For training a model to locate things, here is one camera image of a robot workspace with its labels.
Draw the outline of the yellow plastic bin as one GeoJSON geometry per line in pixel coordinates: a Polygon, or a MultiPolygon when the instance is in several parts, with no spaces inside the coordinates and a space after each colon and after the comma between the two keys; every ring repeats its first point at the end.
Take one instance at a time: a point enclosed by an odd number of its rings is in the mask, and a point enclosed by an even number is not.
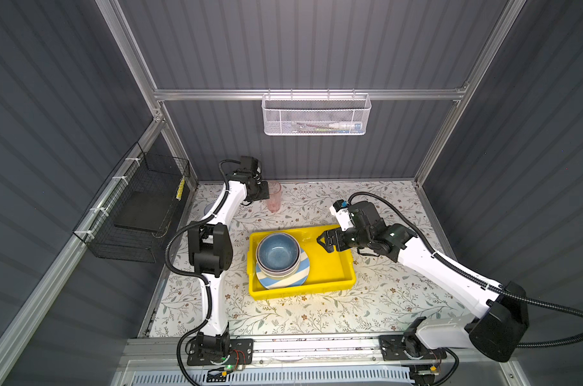
{"type": "Polygon", "coordinates": [[[316,239],[324,231],[335,228],[324,225],[308,228],[286,229],[284,232],[299,242],[302,252],[306,252],[310,260],[310,273],[302,286],[279,289],[266,289],[256,276],[258,265],[258,247],[260,242],[274,235],[274,231],[253,233],[250,237],[250,247],[247,254],[247,275],[249,278],[249,293],[255,300],[280,299],[308,294],[322,294],[337,290],[351,289],[356,281],[353,259],[350,251],[342,253],[327,253],[316,239]]]}

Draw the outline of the pink plastic cup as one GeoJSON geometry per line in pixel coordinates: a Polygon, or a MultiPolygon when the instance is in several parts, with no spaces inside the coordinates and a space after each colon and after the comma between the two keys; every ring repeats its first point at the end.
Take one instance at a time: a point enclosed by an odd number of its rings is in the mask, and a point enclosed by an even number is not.
{"type": "Polygon", "coordinates": [[[281,183],[279,183],[279,182],[269,181],[268,188],[269,188],[269,198],[266,202],[267,209],[272,213],[278,212],[280,210],[281,204],[282,204],[283,187],[282,187],[281,183]]]}

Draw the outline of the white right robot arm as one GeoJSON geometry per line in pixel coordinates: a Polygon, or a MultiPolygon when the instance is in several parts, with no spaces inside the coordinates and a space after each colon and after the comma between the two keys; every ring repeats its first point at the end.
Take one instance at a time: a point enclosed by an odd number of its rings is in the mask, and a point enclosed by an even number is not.
{"type": "Polygon", "coordinates": [[[316,239],[327,252],[370,249],[423,275],[460,302],[466,315],[442,321],[418,317],[405,330],[400,345],[412,360],[447,348],[474,348],[487,358],[510,360],[529,328],[524,303],[491,291],[500,283],[485,278],[434,249],[410,221],[388,225],[374,204],[339,199],[330,207],[338,227],[316,239]]]}

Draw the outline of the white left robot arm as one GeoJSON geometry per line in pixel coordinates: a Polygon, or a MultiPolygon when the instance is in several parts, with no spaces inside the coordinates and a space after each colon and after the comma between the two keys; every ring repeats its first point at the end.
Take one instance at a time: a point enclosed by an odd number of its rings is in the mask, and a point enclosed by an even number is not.
{"type": "Polygon", "coordinates": [[[262,181],[259,160],[241,156],[219,162],[224,183],[211,208],[196,228],[188,230],[188,257],[194,272],[203,276],[202,317],[205,325],[196,333],[196,352],[220,360],[230,354],[229,322],[224,305],[225,272],[233,261],[230,225],[244,203],[269,197],[262,181]]]}

